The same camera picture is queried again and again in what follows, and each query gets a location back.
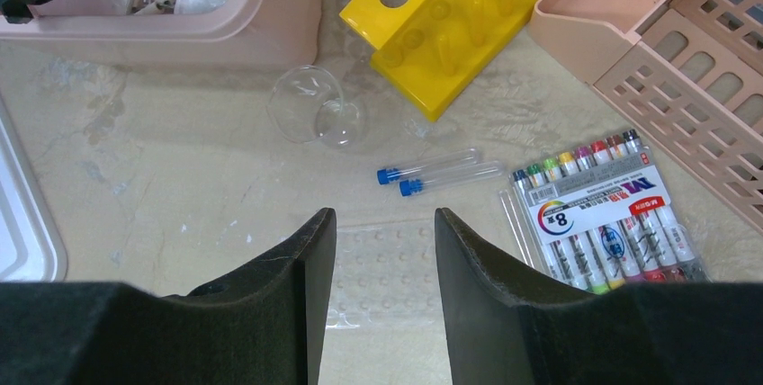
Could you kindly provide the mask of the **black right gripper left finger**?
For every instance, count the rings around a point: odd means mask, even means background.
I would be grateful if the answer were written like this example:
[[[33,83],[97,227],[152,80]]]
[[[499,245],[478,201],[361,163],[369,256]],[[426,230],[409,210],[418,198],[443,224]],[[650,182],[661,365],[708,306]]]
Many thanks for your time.
[[[184,296],[123,282],[5,283],[4,384],[315,384],[336,257],[324,208]]]

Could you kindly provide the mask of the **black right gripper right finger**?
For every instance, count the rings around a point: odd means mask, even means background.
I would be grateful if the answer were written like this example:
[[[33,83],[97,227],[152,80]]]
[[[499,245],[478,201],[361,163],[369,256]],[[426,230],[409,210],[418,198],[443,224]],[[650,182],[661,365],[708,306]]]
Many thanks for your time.
[[[453,211],[435,257],[456,384],[759,384],[758,283],[630,283],[604,295],[536,271]]]

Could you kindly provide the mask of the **clear well plate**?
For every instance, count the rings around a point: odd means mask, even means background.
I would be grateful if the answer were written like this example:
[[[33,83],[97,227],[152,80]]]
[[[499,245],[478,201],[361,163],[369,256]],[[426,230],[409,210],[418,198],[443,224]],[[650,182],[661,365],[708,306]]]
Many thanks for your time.
[[[423,327],[441,320],[431,219],[337,230],[326,328]]]

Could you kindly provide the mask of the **blue capped test tube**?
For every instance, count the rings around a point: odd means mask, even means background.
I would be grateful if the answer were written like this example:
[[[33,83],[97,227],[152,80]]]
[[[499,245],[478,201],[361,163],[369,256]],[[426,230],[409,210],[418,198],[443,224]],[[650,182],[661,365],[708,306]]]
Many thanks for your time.
[[[500,161],[487,161],[461,167],[423,173],[399,183],[402,197],[453,187],[461,184],[484,181],[500,177],[506,173],[506,166]]]
[[[475,165],[481,161],[481,158],[482,154],[477,148],[466,148],[434,157],[384,166],[376,171],[376,179],[379,185],[399,183],[428,172]]]

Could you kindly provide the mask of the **clear glass beaker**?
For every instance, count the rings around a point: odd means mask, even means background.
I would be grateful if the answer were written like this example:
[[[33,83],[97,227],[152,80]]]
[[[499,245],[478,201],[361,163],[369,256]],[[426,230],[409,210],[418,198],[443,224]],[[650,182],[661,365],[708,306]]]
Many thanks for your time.
[[[364,103],[350,96],[325,68],[292,68],[275,82],[266,112],[279,133],[295,144],[349,149],[365,136]]]

